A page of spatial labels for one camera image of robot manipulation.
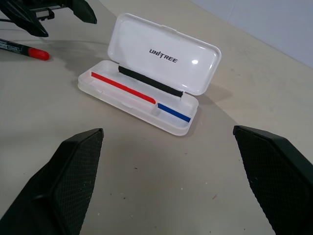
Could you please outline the white plastic case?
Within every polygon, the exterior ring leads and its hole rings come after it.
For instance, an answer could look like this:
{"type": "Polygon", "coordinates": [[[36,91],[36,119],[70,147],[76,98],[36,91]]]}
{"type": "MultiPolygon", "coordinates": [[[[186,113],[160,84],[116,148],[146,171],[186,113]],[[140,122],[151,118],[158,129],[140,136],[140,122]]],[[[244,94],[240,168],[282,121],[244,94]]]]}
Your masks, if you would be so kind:
{"type": "Polygon", "coordinates": [[[214,45],[124,13],[103,60],[78,88],[176,136],[186,135],[221,60],[214,45]]]}

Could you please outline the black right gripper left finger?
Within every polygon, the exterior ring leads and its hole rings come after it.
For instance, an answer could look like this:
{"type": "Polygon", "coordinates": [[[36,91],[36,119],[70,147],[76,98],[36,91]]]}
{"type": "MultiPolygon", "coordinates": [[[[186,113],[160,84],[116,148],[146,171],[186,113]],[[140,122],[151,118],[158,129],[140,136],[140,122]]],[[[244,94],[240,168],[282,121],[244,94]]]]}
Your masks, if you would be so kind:
{"type": "Polygon", "coordinates": [[[63,141],[0,219],[0,235],[79,235],[94,190],[104,131],[63,141]]]}

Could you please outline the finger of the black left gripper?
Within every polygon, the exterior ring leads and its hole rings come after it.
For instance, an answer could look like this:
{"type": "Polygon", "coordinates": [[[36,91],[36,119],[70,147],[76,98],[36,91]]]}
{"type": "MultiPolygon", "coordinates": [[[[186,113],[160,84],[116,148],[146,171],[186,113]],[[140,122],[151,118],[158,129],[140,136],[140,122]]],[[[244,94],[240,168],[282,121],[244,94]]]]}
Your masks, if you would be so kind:
{"type": "Polygon", "coordinates": [[[0,11],[16,26],[36,37],[48,37],[48,32],[41,25],[36,15],[22,2],[17,0],[0,0],[0,11]]]}
{"type": "Polygon", "coordinates": [[[85,0],[71,0],[69,7],[73,11],[74,15],[81,21],[90,24],[97,24],[97,18],[94,11],[85,0]]]}

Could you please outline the black marker with red cap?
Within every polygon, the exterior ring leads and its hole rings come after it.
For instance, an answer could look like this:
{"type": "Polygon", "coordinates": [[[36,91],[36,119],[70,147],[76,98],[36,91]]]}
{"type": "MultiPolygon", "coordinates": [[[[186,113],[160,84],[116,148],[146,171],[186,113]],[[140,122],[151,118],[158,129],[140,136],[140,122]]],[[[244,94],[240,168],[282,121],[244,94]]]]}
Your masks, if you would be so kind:
{"type": "Polygon", "coordinates": [[[47,61],[50,58],[49,53],[44,50],[17,44],[4,39],[0,39],[0,49],[44,61],[47,61]]]}

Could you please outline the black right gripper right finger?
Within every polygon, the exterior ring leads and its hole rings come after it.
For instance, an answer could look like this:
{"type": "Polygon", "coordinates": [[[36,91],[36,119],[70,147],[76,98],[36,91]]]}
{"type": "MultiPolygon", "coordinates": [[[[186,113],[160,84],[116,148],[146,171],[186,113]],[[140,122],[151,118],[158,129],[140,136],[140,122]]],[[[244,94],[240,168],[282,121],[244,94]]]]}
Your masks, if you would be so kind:
{"type": "Polygon", "coordinates": [[[276,235],[313,235],[313,164],[286,138],[242,125],[233,135],[249,186],[276,235]]]}

